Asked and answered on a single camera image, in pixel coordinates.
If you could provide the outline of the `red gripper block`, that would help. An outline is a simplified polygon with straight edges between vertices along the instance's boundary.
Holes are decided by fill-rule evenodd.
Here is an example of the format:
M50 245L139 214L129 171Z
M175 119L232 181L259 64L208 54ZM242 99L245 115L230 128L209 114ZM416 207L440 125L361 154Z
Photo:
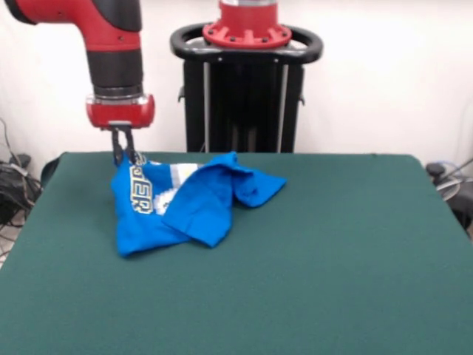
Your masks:
M132 129L142 129L152 124L154 96L142 95L136 98L105 100L91 95L86 99L86 113L95 128L127 126L123 130L126 138L126 155L131 163L135 163L136 151ZM120 165L123 160L123 148L119 143L119 129L112 128L111 135L114 164Z

